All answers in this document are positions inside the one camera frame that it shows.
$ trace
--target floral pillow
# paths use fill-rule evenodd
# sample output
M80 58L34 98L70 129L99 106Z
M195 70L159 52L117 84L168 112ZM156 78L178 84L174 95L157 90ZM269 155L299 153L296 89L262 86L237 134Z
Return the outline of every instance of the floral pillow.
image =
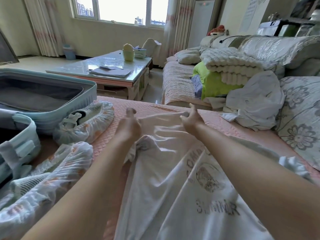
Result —
M280 85L286 95L277 116L279 137L320 170L320 77L285 77Z

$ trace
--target window pane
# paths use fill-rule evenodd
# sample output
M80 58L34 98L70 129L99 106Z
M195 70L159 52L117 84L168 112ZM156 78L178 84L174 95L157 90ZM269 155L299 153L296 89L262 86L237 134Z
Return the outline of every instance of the window pane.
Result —
M151 24L165 25L169 0L152 0Z
M81 16L94 17L92 0L77 0L77 9Z
M146 24L147 0L98 0L101 20Z

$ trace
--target tile floor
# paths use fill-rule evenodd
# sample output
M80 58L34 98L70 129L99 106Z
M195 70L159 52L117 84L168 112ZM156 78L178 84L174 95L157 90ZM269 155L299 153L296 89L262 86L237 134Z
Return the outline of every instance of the tile floor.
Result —
M58 57L34 56L19 59L20 62L14 64L0 65L1 68L15 68L36 72L46 72L54 67L61 67L79 60L67 60ZM148 103L161 104L162 97L162 69L152 69L149 74L149 85L142 97L142 101Z

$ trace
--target stack of papers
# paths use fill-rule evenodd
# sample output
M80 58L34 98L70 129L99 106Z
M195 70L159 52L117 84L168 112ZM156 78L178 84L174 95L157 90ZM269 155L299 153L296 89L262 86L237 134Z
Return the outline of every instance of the stack of papers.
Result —
M100 75L100 76L114 76L114 77L120 77L123 78L127 76L131 70L123 69L118 66L100 66L92 71L90 71L90 74L94 75Z

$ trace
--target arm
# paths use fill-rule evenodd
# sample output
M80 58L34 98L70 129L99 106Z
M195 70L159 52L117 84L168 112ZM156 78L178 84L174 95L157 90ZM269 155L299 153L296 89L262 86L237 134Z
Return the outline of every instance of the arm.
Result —
M186 131L200 140L275 239L320 238L320 189L205 125L194 105Z
M102 239L122 165L141 135L134 113L127 109L127 117L90 169L22 240Z

